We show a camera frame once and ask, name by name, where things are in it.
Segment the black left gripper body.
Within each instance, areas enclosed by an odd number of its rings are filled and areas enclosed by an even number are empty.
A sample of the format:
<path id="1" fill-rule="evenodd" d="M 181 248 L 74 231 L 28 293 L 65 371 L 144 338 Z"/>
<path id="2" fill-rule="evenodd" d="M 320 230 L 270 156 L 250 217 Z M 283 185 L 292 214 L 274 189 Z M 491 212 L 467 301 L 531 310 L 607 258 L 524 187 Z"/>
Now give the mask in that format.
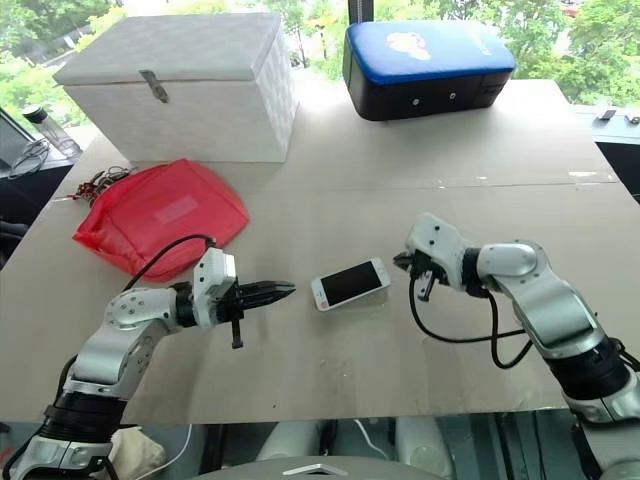
<path id="1" fill-rule="evenodd" d="M 240 321 L 244 318 L 242 290 L 235 281 L 224 296 L 216 303 L 216 320 L 218 324 L 230 323 L 232 332 L 232 348 L 244 346 Z"/>

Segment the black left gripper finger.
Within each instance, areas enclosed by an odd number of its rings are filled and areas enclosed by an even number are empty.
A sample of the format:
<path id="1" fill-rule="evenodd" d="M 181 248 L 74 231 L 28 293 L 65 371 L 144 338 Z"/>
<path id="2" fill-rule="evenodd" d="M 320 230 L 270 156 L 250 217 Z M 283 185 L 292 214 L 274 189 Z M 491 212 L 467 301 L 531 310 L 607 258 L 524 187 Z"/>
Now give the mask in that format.
<path id="1" fill-rule="evenodd" d="M 273 304 L 289 296 L 291 291 L 266 291 L 246 294 L 243 296 L 244 307 L 262 307 Z"/>
<path id="2" fill-rule="evenodd" d="M 296 290 L 293 283 L 263 280 L 242 285 L 244 295 L 289 295 Z"/>

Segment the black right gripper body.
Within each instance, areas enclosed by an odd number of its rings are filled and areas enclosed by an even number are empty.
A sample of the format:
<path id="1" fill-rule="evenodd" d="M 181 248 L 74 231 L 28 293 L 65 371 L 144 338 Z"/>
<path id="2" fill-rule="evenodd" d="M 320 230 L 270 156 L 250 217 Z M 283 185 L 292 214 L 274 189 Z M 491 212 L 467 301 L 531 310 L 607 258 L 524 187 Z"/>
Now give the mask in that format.
<path id="1" fill-rule="evenodd" d="M 430 300 L 436 283 L 448 286 L 448 275 L 444 268 L 437 264 L 431 256 L 416 250 L 412 255 L 409 269 L 409 290 L 412 298 L 423 303 Z"/>

